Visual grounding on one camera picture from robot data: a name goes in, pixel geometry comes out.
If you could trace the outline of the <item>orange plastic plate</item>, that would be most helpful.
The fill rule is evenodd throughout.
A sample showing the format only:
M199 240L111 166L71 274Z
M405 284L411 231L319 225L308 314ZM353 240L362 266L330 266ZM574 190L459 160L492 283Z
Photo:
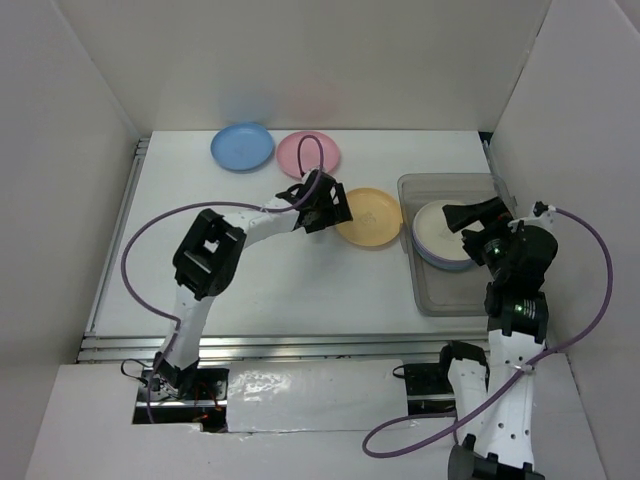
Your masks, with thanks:
M336 226L342 238L365 248L378 248L392 242L403 223L398 201L375 188L357 188L346 194L352 220Z

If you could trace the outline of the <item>cream plastic plate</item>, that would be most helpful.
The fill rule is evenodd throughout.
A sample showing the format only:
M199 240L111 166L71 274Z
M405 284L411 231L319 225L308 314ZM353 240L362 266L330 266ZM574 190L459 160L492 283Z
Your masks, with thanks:
M452 232L447 224L443 207L463 206L460 201L435 200L422 206L412 221L412 235L423 251L439 261L468 263L471 258L463 248L461 232Z

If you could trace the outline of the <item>lilac plastic plate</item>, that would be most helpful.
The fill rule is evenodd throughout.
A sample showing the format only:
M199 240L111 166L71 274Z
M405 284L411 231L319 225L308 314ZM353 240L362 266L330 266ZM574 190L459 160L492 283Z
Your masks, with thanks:
M471 259L466 260L446 260L429 252L424 245L415 237L412 237L414 249L419 256L431 266L443 271L461 272L469 270L474 266Z

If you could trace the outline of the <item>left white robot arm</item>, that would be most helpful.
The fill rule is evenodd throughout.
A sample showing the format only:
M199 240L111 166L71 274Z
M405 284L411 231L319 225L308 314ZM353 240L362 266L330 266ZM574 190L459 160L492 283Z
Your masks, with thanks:
M176 399L197 387L200 339L214 300L231 284L243 251L272 236L314 233L350 221L342 183L319 169L257 208L201 211L173 257L176 326L154 358L163 389Z

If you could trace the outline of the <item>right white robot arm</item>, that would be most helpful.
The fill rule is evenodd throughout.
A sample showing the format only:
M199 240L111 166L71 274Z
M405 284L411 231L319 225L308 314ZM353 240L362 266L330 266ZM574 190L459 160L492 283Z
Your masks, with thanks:
M462 424L448 476L538 479L531 446L534 369L527 362L546 347L549 309L541 287L558 251L553 209L537 202L516 219L495 197L442 210L467 255L491 275L484 300L489 351L451 341L435 368L438 385L454 393Z

